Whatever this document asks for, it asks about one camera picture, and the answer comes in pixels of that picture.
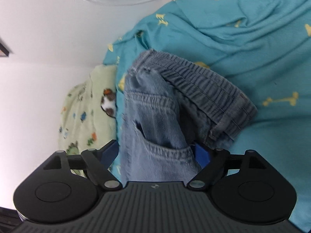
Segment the blue denim jeans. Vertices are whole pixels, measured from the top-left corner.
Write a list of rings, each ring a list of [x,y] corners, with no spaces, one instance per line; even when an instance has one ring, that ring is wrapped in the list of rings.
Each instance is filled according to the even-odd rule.
[[[120,137],[126,182],[189,182],[201,171],[193,146],[228,149],[257,113],[221,75],[156,50],[128,69]]]

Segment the green dinosaur fleece blanket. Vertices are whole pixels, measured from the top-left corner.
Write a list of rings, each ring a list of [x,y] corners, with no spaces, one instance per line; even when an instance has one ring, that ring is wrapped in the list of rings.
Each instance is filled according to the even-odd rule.
[[[99,65],[67,94],[61,111],[59,150],[79,155],[116,139],[116,65]]]

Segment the teal patterned bed sheet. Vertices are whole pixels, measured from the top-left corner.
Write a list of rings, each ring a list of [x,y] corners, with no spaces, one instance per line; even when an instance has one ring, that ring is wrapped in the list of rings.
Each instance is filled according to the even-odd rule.
[[[310,0],[175,0],[109,49],[121,79],[150,48],[206,66],[239,87],[258,114],[231,147],[254,149],[296,189],[290,221],[310,230]]]

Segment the framed palm picture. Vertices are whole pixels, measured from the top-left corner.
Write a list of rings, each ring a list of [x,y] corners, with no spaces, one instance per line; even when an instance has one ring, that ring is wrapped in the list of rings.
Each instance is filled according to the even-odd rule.
[[[11,54],[11,49],[5,43],[5,41],[0,38],[0,49],[1,49],[1,57],[9,57]]]

